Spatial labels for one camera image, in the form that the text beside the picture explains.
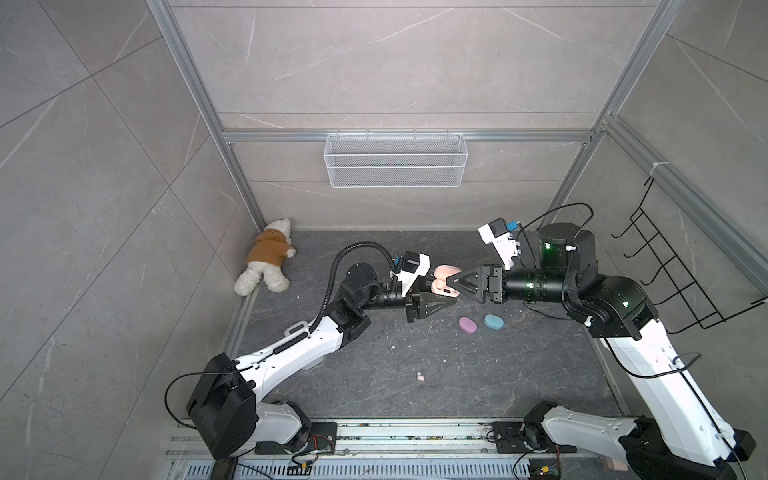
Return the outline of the pink earbud charging case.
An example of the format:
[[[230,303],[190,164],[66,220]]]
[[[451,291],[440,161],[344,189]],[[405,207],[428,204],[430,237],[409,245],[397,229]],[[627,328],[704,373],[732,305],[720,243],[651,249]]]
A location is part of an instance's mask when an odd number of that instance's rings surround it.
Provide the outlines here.
[[[452,265],[439,265],[434,269],[434,279],[431,283],[431,292],[435,295],[457,298],[460,292],[448,284],[448,278],[461,272],[461,269]]]

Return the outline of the blue earbud charging case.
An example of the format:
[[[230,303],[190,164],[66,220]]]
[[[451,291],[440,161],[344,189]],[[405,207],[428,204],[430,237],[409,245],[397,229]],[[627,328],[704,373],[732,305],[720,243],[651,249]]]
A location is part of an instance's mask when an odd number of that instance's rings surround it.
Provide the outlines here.
[[[494,314],[486,314],[483,323],[487,328],[492,330],[500,330],[505,326],[504,319]]]

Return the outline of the purple earbud charging case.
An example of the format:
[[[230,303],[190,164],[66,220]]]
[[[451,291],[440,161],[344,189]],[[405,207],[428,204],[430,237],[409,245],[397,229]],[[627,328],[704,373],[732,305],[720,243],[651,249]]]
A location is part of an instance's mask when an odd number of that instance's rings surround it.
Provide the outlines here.
[[[469,317],[460,317],[457,324],[459,329],[467,335],[473,335],[478,331],[477,323]]]

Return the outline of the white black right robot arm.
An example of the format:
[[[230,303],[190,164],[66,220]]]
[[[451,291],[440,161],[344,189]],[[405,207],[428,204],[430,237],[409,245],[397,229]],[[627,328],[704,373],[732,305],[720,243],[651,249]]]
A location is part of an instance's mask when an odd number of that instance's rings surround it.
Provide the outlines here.
[[[557,445],[585,449],[628,465],[642,479],[736,479],[756,447],[733,428],[693,379],[672,346],[656,306],[636,281],[599,272],[594,235],[572,223],[538,232],[531,268],[515,268],[521,243],[498,218],[479,227],[501,261],[464,270],[449,287],[479,303],[510,300],[561,305],[628,375],[649,415],[603,417],[543,401],[524,418],[530,451]]]

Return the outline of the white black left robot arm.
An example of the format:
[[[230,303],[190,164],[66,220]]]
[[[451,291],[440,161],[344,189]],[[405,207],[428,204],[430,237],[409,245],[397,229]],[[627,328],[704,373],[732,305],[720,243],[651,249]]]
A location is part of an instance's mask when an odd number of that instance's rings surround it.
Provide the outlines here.
[[[195,373],[184,427],[197,431],[216,460],[244,455],[249,444],[298,451],[310,440],[311,421],[296,403],[267,403],[265,397],[359,338],[371,324],[370,309],[402,309],[414,321],[454,305],[455,298],[433,292],[434,282],[426,254],[395,258],[373,241],[344,247],[333,259],[314,319],[251,354],[232,359],[221,353]]]

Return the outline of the white digital scale device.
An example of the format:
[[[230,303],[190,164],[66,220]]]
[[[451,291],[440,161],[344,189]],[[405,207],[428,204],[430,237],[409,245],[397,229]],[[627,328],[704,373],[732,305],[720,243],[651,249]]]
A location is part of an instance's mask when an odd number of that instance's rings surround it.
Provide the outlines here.
[[[294,335],[306,329],[308,326],[309,326],[309,323],[306,321],[297,322],[284,330],[284,336],[290,337],[291,335]]]

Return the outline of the white teddy bear brown hoodie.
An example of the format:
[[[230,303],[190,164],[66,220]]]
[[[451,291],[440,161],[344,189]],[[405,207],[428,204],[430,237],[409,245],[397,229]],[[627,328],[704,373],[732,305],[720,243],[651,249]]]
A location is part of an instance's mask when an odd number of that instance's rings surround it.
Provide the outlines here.
[[[234,284],[237,295],[249,296],[260,282],[273,293],[282,293],[289,288],[290,281],[283,274],[282,265],[297,253],[290,234],[291,221],[285,218],[270,222],[256,237],[246,258],[246,268]]]

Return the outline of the aluminium rail front frame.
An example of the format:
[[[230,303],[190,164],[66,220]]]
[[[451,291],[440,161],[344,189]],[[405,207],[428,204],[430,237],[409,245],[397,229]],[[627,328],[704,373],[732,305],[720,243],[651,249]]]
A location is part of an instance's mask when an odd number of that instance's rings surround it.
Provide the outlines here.
[[[216,461],[202,439],[170,431],[154,479],[633,479],[620,462],[576,453],[500,454],[485,437],[492,418],[330,418],[335,449],[304,456],[256,455],[247,444],[233,461]]]

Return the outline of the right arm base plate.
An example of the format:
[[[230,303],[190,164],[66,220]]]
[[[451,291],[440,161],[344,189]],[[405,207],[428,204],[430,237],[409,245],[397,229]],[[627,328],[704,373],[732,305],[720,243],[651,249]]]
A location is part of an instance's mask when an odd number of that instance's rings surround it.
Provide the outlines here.
[[[542,427],[522,421],[493,422],[485,439],[495,445],[500,454],[525,453],[576,453],[571,445],[556,444]]]

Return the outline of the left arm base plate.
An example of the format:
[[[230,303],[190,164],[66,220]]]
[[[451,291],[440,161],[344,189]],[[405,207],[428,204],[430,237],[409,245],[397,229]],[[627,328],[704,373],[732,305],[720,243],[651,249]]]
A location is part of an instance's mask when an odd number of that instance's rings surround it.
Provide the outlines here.
[[[272,441],[261,441],[255,444],[256,455],[280,455],[308,452],[310,447],[330,446],[335,449],[338,424],[336,422],[321,421],[312,422],[308,426],[302,426],[298,432],[286,443],[280,444]]]

